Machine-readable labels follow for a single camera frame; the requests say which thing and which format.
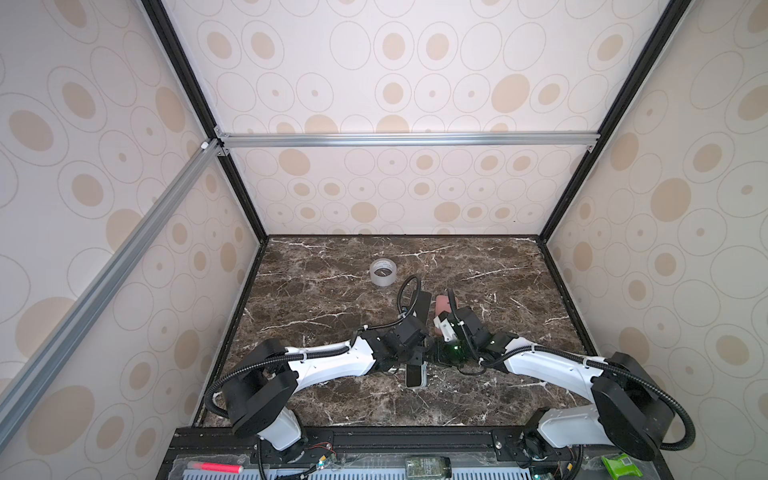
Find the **black phone from blue case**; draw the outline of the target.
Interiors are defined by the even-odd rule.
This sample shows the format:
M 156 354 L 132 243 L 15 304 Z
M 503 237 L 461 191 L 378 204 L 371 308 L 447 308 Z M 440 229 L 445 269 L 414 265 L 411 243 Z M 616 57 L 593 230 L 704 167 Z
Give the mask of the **black phone from blue case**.
M 427 365 L 408 364 L 405 370 L 405 385 L 410 389 L 419 389 L 427 386 Z

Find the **pink phone case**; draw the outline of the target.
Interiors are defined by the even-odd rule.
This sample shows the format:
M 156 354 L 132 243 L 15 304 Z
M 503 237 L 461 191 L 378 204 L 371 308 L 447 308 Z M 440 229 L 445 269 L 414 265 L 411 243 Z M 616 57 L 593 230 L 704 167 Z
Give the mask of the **pink phone case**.
M 447 295 L 439 294 L 435 297 L 434 315 L 439 317 L 443 313 L 450 313 L 451 306 Z

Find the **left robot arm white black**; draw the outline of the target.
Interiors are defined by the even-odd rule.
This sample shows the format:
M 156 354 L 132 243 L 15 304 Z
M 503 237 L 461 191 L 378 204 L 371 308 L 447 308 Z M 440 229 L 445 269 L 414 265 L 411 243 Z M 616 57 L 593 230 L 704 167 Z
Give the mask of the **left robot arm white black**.
M 234 436 L 256 437 L 286 453 L 306 442 L 288 402 L 320 383 L 386 372 L 424 357 L 427 330 L 415 316 L 389 329 L 364 328 L 344 342 L 294 348 L 276 339 L 257 345 L 206 393 L 210 412 L 229 421 Z

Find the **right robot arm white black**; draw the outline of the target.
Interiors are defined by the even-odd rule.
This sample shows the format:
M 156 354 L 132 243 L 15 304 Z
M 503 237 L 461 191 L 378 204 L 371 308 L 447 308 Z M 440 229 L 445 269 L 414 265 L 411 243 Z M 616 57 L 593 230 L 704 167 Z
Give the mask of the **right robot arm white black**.
M 630 355 L 584 356 L 524 337 L 492 334 L 466 321 L 436 320 L 437 361 L 479 371 L 528 376 L 587 400 L 568 409 L 542 408 L 524 426 L 522 448 L 533 459 L 567 447 L 606 445 L 639 460 L 685 450 L 696 438 L 690 415 Z

